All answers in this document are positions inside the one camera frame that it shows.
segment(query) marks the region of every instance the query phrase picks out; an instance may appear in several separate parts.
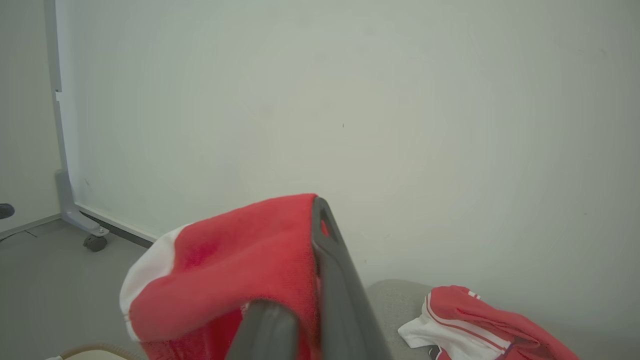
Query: clothing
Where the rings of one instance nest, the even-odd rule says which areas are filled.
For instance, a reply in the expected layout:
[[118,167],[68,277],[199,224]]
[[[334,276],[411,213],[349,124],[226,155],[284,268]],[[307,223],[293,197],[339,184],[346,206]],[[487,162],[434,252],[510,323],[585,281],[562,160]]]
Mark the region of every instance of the clothing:
[[522,315],[494,309],[461,286],[434,288],[422,314],[398,333],[412,347],[437,345],[438,360],[577,360],[547,331]]
[[160,237],[120,292],[129,335],[149,359],[224,359],[241,308],[254,299],[291,309],[301,325],[298,358],[318,358],[315,197],[265,200]]

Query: caster wheel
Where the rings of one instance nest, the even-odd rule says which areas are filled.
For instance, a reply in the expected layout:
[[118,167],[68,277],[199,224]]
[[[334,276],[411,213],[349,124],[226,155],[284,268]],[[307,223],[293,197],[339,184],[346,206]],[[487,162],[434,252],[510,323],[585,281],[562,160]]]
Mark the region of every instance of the caster wheel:
[[89,235],[86,237],[86,239],[84,239],[83,246],[93,252],[98,252],[104,249],[105,246],[107,246],[107,239],[105,239],[104,237],[99,238],[94,235]]

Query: white fabric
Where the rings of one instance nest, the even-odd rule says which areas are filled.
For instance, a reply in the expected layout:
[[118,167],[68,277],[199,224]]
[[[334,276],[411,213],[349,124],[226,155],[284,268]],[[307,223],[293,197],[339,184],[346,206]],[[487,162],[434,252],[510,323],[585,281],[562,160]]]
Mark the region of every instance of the white fabric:
[[127,272],[120,290],[120,310],[124,315],[127,332],[133,341],[140,342],[140,339],[133,331],[129,319],[131,303],[150,282],[171,273],[175,260],[175,239],[189,225],[162,235]]
[[[508,341],[500,339],[478,326],[462,320],[447,320],[438,317],[431,309],[430,302],[431,294],[426,297],[422,305],[422,314],[398,329],[398,334],[402,336],[409,347],[438,345],[447,352],[451,360],[494,360],[504,353],[503,349],[481,337],[489,339],[502,348],[509,348]],[[470,332],[478,334],[478,336],[469,334]]]

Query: whiteboard stand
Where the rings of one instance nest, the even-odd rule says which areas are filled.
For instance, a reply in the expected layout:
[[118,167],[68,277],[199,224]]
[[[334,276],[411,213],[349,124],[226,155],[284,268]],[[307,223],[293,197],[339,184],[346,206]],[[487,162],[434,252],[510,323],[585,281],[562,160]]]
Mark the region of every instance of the whiteboard stand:
[[74,193],[69,179],[67,152],[65,150],[65,137],[62,128],[62,116],[60,112],[60,100],[62,98],[62,80],[60,74],[60,56],[58,52],[58,25],[56,22],[56,0],[44,0],[45,30],[47,36],[47,54],[49,57],[49,76],[51,77],[51,97],[56,118],[56,132],[58,133],[58,147],[60,148],[60,161],[62,169],[56,172],[56,186],[60,202],[62,220],[79,227],[89,233],[84,239],[84,246],[91,251],[100,251],[106,246],[104,236],[109,230],[103,228],[97,222],[86,217],[80,212],[80,208],[74,200]]

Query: metal stand leg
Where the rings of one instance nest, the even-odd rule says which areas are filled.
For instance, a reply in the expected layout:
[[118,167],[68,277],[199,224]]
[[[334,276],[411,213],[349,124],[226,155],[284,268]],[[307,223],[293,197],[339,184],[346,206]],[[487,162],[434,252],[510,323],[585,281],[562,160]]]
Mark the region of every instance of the metal stand leg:
[[58,187],[58,197],[60,198],[60,210],[62,212],[62,220],[77,226],[80,229],[90,233],[89,237],[84,240],[84,246],[91,251],[100,251],[104,249],[106,240],[103,236],[109,233],[109,230],[103,228],[97,222],[84,216],[74,202],[73,192],[71,190],[71,181],[66,170],[56,171],[56,186]]

